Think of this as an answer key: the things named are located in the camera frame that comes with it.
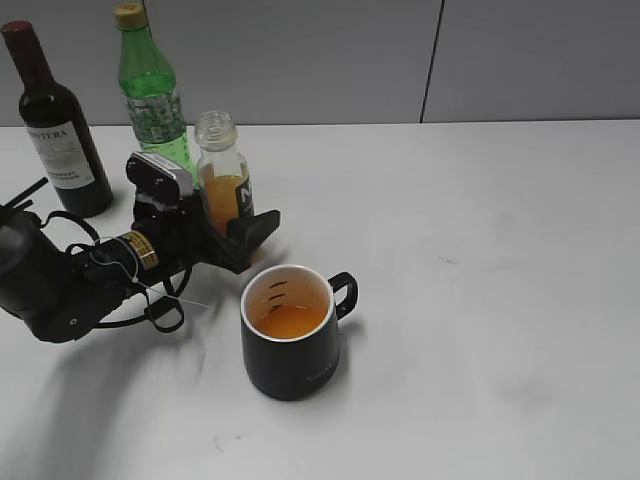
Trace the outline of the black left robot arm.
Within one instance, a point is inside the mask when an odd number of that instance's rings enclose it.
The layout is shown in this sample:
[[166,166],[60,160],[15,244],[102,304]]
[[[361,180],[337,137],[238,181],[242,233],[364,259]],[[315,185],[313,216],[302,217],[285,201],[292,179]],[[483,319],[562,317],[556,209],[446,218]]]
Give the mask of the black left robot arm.
[[49,219],[77,224],[90,237],[60,250],[30,211],[41,178],[1,207],[1,307],[40,341],[65,343],[94,329],[122,328],[184,313],[181,294],[199,263],[240,274],[280,225],[270,210],[229,222],[226,234],[210,223],[197,195],[165,201],[138,187],[130,231],[102,237],[82,218],[53,211]]

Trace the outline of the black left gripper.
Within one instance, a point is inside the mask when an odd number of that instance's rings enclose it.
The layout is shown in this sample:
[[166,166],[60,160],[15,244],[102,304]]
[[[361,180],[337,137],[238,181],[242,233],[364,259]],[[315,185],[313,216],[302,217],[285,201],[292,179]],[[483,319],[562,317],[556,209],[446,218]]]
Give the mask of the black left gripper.
[[142,245],[139,259],[148,272],[182,271],[207,263],[240,274],[251,267],[254,253],[280,226],[279,210],[234,218],[227,222],[223,240],[210,225],[198,194],[163,204],[137,192],[133,216],[131,234]]

